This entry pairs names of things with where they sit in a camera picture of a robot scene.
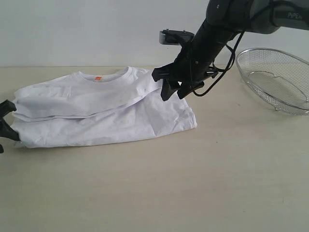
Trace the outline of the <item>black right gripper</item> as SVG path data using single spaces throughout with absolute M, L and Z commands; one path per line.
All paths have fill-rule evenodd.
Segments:
M 163 101 L 167 101 L 174 92 L 177 92 L 179 97 L 186 97 L 193 91 L 204 87 L 206 79 L 216 76 L 217 70 L 214 67 L 209 67 L 193 57 L 190 42 L 182 46 L 173 63 L 154 68 L 152 72 L 155 82 L 163 80 L 161 90 Z

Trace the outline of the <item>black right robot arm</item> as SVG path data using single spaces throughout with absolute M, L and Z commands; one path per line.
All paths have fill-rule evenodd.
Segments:
M 188 94 L 205 96 L 197 89 L 212 78 L 217 84 L 232 67 L 236 47 L 228 42 L 245 32 L 271 34 L 280 27 L 309 29 L 309 2 L 307 0 L 211 0 L 206 18 L 196 34 L 187 31 L 160 31 L 159 41 L 164 45 L 180 45 L 175 60 L 152 72 L 154 81 L 163 81 L 161 98 L 167 101 L 175 92 L 180 99 Z

